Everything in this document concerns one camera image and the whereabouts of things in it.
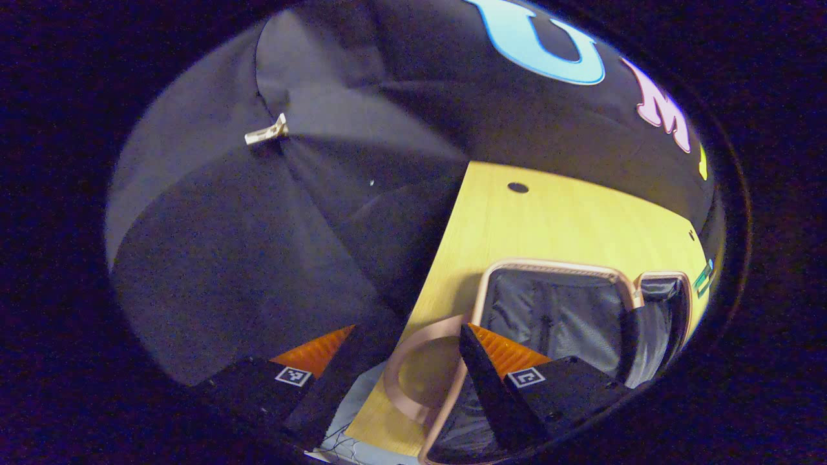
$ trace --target black background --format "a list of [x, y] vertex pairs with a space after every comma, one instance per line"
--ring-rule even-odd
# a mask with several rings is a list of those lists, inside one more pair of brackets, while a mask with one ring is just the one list
[[[586, 0], [575, 6], [694, 89], [753, 202], [753, 261], [700, 369], [655, 386], [558, 458], [822, 463], [825, 10], [815, 2]], [[152, 98], [276, 2], [2, 8], [2, 463], [258, 463], [276, 453], [191, 405], [117, 314], [101, 238], [108, 176]]]

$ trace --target wooden surface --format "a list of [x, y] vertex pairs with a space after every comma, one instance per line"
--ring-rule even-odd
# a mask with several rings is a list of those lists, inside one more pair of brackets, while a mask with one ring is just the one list
[[[529, 191], [508, 188], [518, 182]], [[442, 243], [402, 339], [425, 325], [471, 310], [477, 283], [495, 261], [537, 258], [607, 266], [634, 280], [644, 271], [683, 271], [694, 280], [705, 256], [685, 218], [616, 190], [514, 166], [471, 162]], [[690, 331], [708, 300], [693, 293]], [[456, 347], [411, 356], [400, 375], [405, 392], [438, 405]], [[392, 452], [417, 455], [423, 427], [398, 412], [380, 381], [346, 434]]]

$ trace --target letter m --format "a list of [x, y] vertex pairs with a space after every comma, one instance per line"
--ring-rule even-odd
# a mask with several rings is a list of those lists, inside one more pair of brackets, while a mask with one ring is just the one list
[[638, 104], [640, 117], [655, 127], [663, 125], [667, 134], [674, 132], [672, 136], [675, 138], [675, 143], [684, 152], [689, 153], [689, 130], [681, 110], [646, 74], [626, 59], [621, 58], [621, 60], [632, 70], [640, 84], [640, 93], [643, 98], [643, 102]]

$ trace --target blue letter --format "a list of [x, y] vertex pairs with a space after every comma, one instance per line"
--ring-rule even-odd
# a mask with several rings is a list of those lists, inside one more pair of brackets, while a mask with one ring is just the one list
[[548, 53], [540, 44], [531, 24], [536, 15], [526, 7], [505, 0], [465, 0], [475, 4], [494, 47], [505, 58], [526, 70], [570, 84], [595, 85], [605, 77], [603, 60], [595, 41], [577, 29], [556, 19], [552, 23], [564, 30], [577, 48], [578, 61], [569, 61]]

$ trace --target fisheye lens view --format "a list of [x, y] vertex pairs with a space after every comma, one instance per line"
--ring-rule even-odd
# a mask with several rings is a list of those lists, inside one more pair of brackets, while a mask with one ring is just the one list
[[693, 344], [746, 247], [732, 154], [637, 53], [519, 0], [274, 12], [122, 148], [103, 233], [130, 330], [308, 463], [588, 434]]

